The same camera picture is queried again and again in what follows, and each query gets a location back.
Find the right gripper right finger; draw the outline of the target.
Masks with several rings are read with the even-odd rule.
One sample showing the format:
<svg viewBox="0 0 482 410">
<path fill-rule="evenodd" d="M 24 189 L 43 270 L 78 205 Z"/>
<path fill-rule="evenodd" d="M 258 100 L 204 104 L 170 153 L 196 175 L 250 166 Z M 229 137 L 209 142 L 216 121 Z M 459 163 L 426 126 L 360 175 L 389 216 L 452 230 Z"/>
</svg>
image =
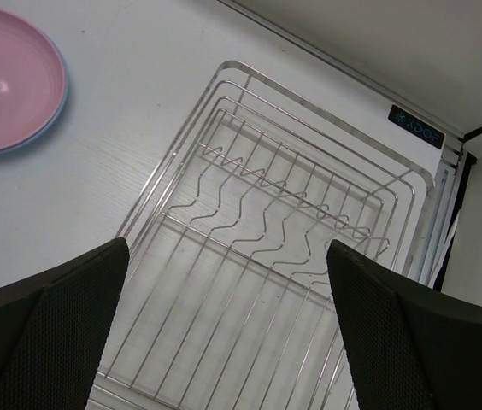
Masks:
<svg viewBox="0 0 482 410">
<path fill-rule="evenodd" d="M 361 409 L 482 409 L 482 307 L 338 240 L 327 269 Z"/>
</svg>

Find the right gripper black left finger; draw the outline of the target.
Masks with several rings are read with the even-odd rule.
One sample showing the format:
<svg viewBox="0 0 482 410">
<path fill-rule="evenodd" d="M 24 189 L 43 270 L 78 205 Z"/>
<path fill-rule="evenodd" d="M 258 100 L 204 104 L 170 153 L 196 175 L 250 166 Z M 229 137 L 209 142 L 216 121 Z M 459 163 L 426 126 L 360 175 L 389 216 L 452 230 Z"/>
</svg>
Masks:
<svg viewBox="0 0 482 410">
<path fill-rule="evenodd" d="M 115 238 L 0 288 L 0 409 L 83 409 L 129 264 Z"/>
</svg>

